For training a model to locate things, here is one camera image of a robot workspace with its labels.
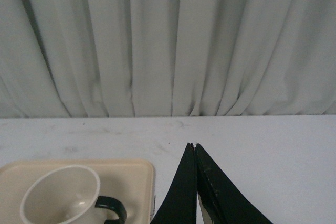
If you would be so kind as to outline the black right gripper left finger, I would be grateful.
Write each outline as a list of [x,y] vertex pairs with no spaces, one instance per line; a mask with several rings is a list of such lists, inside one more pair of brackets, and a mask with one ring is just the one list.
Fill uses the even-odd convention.
[[170,188],[152,223],[196,223],[197,167],[192,143],[186,145]]

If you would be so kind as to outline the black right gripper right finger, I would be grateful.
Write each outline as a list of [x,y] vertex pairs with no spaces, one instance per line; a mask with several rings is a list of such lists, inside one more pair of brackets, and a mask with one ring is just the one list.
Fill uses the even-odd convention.
[[201,144],[195,148],[203,223],[271,223],[238,190]]

